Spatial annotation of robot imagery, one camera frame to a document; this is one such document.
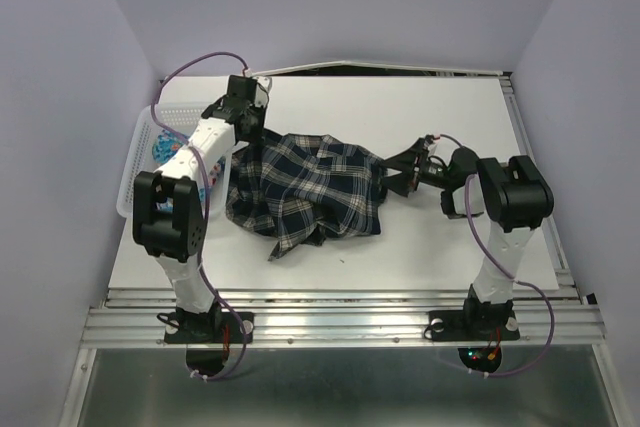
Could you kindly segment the navy plaid skirt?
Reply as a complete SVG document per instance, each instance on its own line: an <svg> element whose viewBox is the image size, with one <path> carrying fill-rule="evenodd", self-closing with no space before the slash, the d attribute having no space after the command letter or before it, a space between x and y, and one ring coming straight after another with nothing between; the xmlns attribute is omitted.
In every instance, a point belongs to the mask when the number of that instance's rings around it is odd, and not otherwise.
<svg viewBox="0 0 640 427"><path fill-rule="evenodd" d="M274 238L271 261L300 245L376 236L386 174L383 159L360 145L266 130L260 142L233 154L226 216Z"/></svg>

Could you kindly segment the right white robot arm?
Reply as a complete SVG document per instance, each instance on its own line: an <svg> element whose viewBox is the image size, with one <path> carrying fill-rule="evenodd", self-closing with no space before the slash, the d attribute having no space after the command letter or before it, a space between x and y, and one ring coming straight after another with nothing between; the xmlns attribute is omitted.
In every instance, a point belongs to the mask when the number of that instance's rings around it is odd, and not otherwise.
<svg viewBox="0 0 640 427"><path fill-rule="evenodd" d="M425 329L435 342L516 340L518 324L513 289L524 250L554 208L554 196L533 160L514 156L502 164L481 158L459 144L449 161L436 154L437 135L420 137L408 149L385 159L392 175L383 179L390 191L407 197L419 185L441 191L442 213L449 219L487 215L489 237L478 243L484 254L478 275L459 310L432 310Z"/></svg>

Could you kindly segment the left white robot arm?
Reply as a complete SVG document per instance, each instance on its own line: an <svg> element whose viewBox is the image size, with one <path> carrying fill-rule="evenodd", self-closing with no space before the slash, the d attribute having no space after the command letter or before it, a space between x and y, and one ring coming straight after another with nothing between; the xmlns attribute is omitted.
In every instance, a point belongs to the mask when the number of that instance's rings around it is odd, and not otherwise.
<svg viewBox="0 0 640 427"><path fill-rule="evenodd" d="M133 240L159 263L176 296L174 311L158 316L168 344L219 342L227 332L229 316L202 261L211 198L226 200L233 150L260 140L268 101L257 79L230 76L226 93L200 114L177 152L135 177Z"/></svg>

